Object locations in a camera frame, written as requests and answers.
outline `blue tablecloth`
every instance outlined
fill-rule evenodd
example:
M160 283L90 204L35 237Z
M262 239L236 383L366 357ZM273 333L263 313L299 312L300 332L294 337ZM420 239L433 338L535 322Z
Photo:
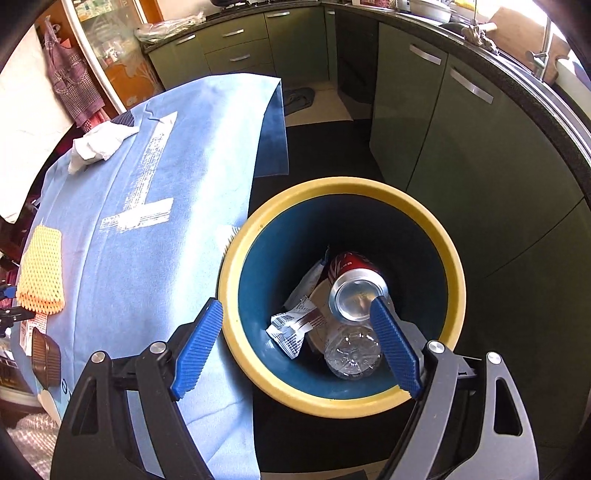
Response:
M216 296L224 238L246 220L254 172L287 173L279 79L211 76L132 114L139 133L108 161L68 175L66 153L51 167L33 224L63 234L66 307L47 323L61 350L61 386L50 392L62 416L94 351L137 355L194 320ZM18 335L12 347L39 392ZM179 408L218 480L259 478L251 386L221 336ZM160 473L137 395L130 409L145 466Z

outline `trash bin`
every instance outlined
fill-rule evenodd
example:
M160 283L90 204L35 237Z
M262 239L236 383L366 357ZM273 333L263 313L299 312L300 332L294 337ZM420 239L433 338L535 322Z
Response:
M386 362L369 377L341 380L321 358L300 354L290 360L265 331L327 247L367 256L384 276L400 317L416 323L427 339L455 347L466 289L451 239L409 195L353 177L299 184L247 220L220 274L224 336L251 381L295 410L331 418L380 413L410 397Z

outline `red soda can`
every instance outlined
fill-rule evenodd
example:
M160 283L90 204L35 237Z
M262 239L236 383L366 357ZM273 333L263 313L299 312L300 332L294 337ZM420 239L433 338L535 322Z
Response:
M342 252L333 258L328 269L332 287L329 308L343 323L358 325L369 320L374 298L388 297L388 286L378 269L363 255Z

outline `cutting board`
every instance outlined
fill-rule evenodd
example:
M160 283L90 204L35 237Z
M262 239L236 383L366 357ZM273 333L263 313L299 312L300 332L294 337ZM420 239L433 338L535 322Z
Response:
M544 41L545 25L537 24L531 18L507 7L500 7L490 20L496 23L497 30L488 32L496 46L516 58L532 72L534 65L527 60L525 52L531 50L538 53L542 50ZM562 38L553 35L550 44L550 62L546 68L544 81L550 85L558 76L556 60L568 57L570 52L569 44Z

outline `clear plastic bottle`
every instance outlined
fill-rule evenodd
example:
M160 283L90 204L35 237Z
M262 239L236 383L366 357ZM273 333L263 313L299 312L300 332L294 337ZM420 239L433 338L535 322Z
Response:
M324 360L337 377L357 380L376 371L382 361L382 349L370 327L341 325L326 342Z

